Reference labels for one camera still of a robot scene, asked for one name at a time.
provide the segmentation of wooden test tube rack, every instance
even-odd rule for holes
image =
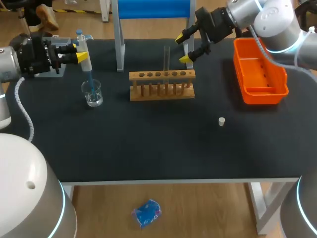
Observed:
[[[130,101],[152,101],[194,98],[195,70],[129,72]]]

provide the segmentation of metal table frame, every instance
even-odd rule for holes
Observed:
[[[74,187],[82,185],[119,185],[119,184],[164,184],[164,183],[238,183],[247,182],[259,235],[267,235],[279,222],[280,206],[298,178],[241,178],[241,179],[169,179],[169,180],[126,180],[97,182],[63,182],[63,187],[72,199]],[[261,182],[271,182],[265,194]]]

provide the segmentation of wooden floor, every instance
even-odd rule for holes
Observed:
[[[224,2],[198,0],[197,7],[204,5],[212,10]],[[54,4],[62,7],[60,2]],[[100,15],[56,16],[60,26],[59,31],[53,32],[56,35],[75,37],[76,29],[82,28],[96,39],[113,39],[113,24],[102,23]],[[122,26],[125,38],[175,38],[185,27],[185,20],[123,20]],[[0,12],[0,29],[0,46],[6,46],[22,31],[16,13]],[[161,205],[162,216],[141,231],[130,213],[148,199]],[[78,238],[258,237],[249,192],[242,183],[82,186],[75,188],[73,203],[78,216]],[[267,237],[282,236],[277,227]]]

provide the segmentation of robotic arm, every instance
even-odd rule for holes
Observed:
[[[78,53],[73,44],[57,48],[50,41],[44,41],[39,33],[31,33],[18,51],[12,47],[0,48],[0,129],[11,122],[1,83],[17,81],[22,76],[34,77],[34,74],[49,72],[50,67],[59,73],[62,63],[78,64],[88,57],[88,52]]]
[[[202,45],[180,59],[194,62],[204,53],[209,54],[210,43],[217,43],[232,33],[254,25],[266,49],[278,62],[292,65],[296,52],[298,65],[317,69],[317,35],[301,30],[291,0],[228,0],[226,7],[213,12],[205,8],[196,11],[195,25],[182,31],[175,40],[181,44],[200,31]]]

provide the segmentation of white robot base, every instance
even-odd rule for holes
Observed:
[[[75,238],[75,209],[42,153],[0,134],[0,237]]]

